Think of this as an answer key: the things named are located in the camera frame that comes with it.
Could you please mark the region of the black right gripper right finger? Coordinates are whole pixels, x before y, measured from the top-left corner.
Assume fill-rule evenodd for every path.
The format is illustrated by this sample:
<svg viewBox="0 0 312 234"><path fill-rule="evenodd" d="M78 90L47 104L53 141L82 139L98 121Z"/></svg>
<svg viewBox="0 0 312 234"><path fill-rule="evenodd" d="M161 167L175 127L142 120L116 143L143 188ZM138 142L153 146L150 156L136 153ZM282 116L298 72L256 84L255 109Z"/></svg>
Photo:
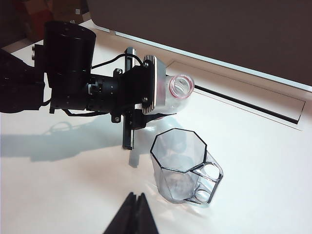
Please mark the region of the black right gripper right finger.
<svg viewBox="0 0 312 234"><path fill-rule="evenodd" d="M137 234L158 234L147 198L142 193L136 203L136 233Z"/></svg>

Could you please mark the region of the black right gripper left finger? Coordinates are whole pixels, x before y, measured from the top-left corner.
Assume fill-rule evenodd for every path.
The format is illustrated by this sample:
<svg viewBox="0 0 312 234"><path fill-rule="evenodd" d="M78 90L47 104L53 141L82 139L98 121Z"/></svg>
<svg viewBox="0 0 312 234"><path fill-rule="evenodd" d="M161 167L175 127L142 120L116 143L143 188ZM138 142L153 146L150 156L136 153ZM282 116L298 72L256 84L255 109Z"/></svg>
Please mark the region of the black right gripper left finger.
<svg viewBox="0 0 312 234"><path fill-rule="evenodd" d="M135 215L136 200L137 196L133 192L130 192L106 230L103 232L104 234L138 233Z"/></svg>

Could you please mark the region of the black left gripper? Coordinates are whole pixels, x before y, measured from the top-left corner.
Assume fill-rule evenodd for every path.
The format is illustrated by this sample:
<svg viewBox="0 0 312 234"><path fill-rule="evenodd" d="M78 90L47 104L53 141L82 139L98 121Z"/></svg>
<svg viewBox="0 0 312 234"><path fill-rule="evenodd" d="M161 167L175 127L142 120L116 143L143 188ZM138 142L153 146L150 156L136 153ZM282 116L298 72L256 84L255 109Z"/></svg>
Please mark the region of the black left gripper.
<svg viewBox="0 0 312 234"><path fill-rule="evenodd" d="M134 131L146 127L152 120L164 117L164 114L145 115L144 109L152 104L154 97L154 65L151 60L141 60L136 50L128 47L117 58L125 58L125 71L114 70L117 92L114 96L114 108L111 110L112 122L119 123L123 118L122 147L134 147Z"/></svg>

